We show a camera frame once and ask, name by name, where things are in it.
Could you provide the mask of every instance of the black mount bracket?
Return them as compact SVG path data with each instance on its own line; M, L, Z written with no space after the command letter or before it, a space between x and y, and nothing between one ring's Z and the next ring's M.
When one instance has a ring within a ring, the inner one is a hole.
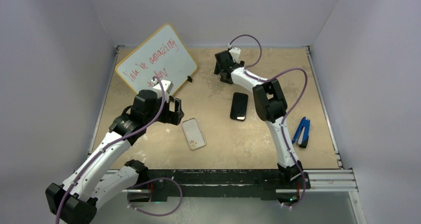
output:
M213 74L221 75L220 81L227 84L233 84L231 73L237 69L244 67L244 61L239 64L235 63L228 50L215 54L216 64Z
M139 94L135 96L133 105L126 107L121 116L114 120L109 128L110 132L113 131L124 136L142 128L157 114L159 107L161 106L161 99L162 98L158 98L158 95L152 90L141 90ZM181 99L175 98L174 103L175 110L170 111L169 103L164 102L164 107L157 121L173 125L180 124L181 119L184 117L184 112L181 109ZM146 129L127 140L133 145L136 140L145 133Z
M57 210L65 194L62 186L52 183L45 190L48 207L51 213L57 215ZM89 198L87 202L78 199L78 194L68 195L65 205L62 208L60 218L68 224L87 224L90 223L96 215L97 198Z
M256 112L262 121L275 122L286 114L288 107L281 85L277 79L253 87Z

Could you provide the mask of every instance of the gray wall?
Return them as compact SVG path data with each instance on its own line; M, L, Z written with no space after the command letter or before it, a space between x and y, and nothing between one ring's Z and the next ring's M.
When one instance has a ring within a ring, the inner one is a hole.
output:
M339 0L312 51L370 224L419 223L421 0Z
M0 0L0 219L53 223L51 182L89 147L113 44L89 0Z
M337 0L92 0L116 44L139 45L171 23L190 46L221 46L251 33L265 46L314 42ZM253 45L253 40L238 41Z

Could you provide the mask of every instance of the wooden table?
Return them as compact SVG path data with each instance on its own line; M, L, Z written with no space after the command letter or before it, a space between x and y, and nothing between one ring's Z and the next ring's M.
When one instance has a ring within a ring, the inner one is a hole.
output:
M122 48L117 63L134 48ZM181 98L185 113L183 120L195 117L207 141L206 146L191 150L181 125L154 123L145 135L124 153L112 169L121 168L127 160L137 159L152 169L259 169L277 168L277 156L272 137L266 124L255 111L252 93L238 85L227 85L213 74L214 54L224 48L191 48L198 69L192 75L193 82L186 82L173 95ZM242 49L241 60L255 62L258 49ZM311 120L308 147L294 145L304 168L337 169L328 124L314 81L313 73L304 49L263 49L262 59L250 71L262 77L273 77L279 72L301 67L307 71L309 81L301 102L287 118L291 137L303 116ZM300 71L290 72L278 78L285 94L288 108L295 102L304 84ZM232 95L243 92L249 95L246 120L229 118ZM133 103L135 93L114 72L101 115L94 142L96 148L108 127L123 109Z

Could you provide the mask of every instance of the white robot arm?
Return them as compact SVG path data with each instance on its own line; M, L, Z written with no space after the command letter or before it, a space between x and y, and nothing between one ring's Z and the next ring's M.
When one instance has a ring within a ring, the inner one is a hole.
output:
M146 129L121 140L112 146L111 142L128 134L135 133L146 126L161 106L162 90L157 81L152 90L141 90L136 95L132 106L124 109L110 126L101 144L89 158L61 185L52 183L46 190L50 211L57 215L60 202L64 198L60 219L68 224L88 224L94 218L97 210L122 190L135 184L148 181L147 167L140 161L130 160L125 166L112 176L102 180L111 165L126 152L136 140L145 134ZM164 88L165 100L173 87L167 80L161 81ZM175 99L175 111L169 110L169 103L164 101L163 108L156 121L178 125L184 116L181 100Z
M216 65L214 74L220 75L220 81L223 83L237 84L253 93L256 112L259 118L268 126L274 140L278 157L278 168L285 181L289 182L300 175L291 154L298 165L301 166L301 162L294 151L286 120L283 123L283 130L290 150L288 150L281 134L281 121L286 114L287 108L281 86L278 80L268 81L268 79L259 77L249 71L247 71L247 75L244 62L238 63L240 52L239 48L232 47L227 51L215 54ZM273 95L273 97L269 99L267 94Z

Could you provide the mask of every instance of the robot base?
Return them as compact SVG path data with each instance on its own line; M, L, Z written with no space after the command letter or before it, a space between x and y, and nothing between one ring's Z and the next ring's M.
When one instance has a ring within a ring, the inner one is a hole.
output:
M278 200L290 202L297 194L298 185L304 187L301 176L290 182L284 182L278 169L148 169L148 178L167 177L174 179L183 190L183 197L227 197L227 198L260 198L261 200ZM307 172L305 187L309 189L310 181ZM277 193L277 189L290 189L290 193ZM132 202L165 202L168 197L179 197L178 188L169 181L153 182L150 194L129 193Z

